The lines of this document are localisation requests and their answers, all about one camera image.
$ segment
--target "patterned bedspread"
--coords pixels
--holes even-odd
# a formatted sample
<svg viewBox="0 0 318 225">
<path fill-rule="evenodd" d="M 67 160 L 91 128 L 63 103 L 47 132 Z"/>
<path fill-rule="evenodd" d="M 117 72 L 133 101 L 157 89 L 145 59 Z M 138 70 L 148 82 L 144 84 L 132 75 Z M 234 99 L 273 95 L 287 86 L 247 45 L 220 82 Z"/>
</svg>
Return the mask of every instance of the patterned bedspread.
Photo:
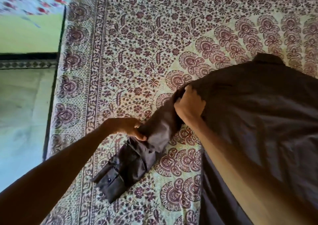
<svg viewBox="0 0 318 225">
<path fill-rule="evenodd" d="M 72 0 L 48 156 L 109 117 L 149 118 L 184 83 L 279 55 L 317 76 L 318 0 Z M 99 146 L 44 224 L 196 224 L 200 145 L 183 127 L 152 170 L 113 204 L 90 179 L 126 140 Z"/>
</svg>

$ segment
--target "folded sleeve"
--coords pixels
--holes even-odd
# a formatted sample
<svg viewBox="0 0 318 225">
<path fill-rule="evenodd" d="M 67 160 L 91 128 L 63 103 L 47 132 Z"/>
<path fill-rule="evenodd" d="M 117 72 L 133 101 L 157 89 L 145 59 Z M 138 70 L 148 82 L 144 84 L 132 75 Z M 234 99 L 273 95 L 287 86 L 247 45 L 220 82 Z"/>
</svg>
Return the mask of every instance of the folded sleeve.
<svg viewBox="0 0 318 225">
<path fill-rule="evenodd" d="M 145 124 L 138 128 L 138 131 L 147 137 L 147 141 L 130 137 L 92 179 L 110 203 L 151 169 L 161 158 L 165 146 L 181 128 L 182 120 L 176 114 L 173 104 L 183 92 L 184 90 L 178 90 L 174 93 Z"/>
</svg>

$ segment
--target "forearm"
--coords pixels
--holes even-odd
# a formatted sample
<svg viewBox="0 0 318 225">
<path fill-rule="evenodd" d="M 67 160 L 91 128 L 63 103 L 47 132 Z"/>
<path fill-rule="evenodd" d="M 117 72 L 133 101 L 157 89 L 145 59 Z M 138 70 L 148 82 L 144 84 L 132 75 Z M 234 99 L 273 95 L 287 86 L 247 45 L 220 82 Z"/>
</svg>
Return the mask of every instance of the forearm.
<svg viewBox="0 0 318 225">
<path fill-rule="evenodd" d="M 254 224 L 314 224 L 301 202 L 234 146 L 213 133 L 201 118 L 189 126 Z"/>
<path fill-rule="evenodd" d="M 113 132 L 105 122 L 41 163 L 0 193 L 0 224 L 40 224 L 98 145 Z"/>
</svg>

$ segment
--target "hand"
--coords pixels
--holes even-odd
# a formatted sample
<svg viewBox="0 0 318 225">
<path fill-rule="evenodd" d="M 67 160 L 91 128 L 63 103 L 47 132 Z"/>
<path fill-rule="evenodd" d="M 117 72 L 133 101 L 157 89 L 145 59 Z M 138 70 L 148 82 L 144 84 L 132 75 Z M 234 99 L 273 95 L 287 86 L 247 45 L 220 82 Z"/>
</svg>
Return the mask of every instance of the hand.
<svg viewBox="0 0 318 225">
<path fill-rule="evenodd" d="M 191 85 L 188 85 L 185 87 L 183 97 L 175 102 L 174 107 L 183 122 L 191 126 L 193 122 L 200 119 L 205 103 L 197 94 L 197 91 Z"/>
<path fill-rule="evenodd" d="M 110 118 L 105 121 L 108 124 L 108 128 L 113 130 L 113 134 L 126 133 L 129 136 L 135 136 L 136 139 L 145 141 L 146 136 L 138 132 L 137 128 L 141 125 L 141 122 L 135 118 Z"/>
</svg>

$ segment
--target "green wall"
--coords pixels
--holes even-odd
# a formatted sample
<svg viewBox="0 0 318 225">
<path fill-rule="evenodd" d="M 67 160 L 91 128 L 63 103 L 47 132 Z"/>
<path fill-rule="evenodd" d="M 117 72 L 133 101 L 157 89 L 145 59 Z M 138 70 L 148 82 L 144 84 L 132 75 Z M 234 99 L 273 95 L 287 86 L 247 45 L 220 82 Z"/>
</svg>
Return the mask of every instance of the green wall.
<svg viewBox="0 0 318 225">
<path fill-rule="evenodd" d="M 57 52 L 62 14 L 0 15 L 0 53 Z"/>
</svg>

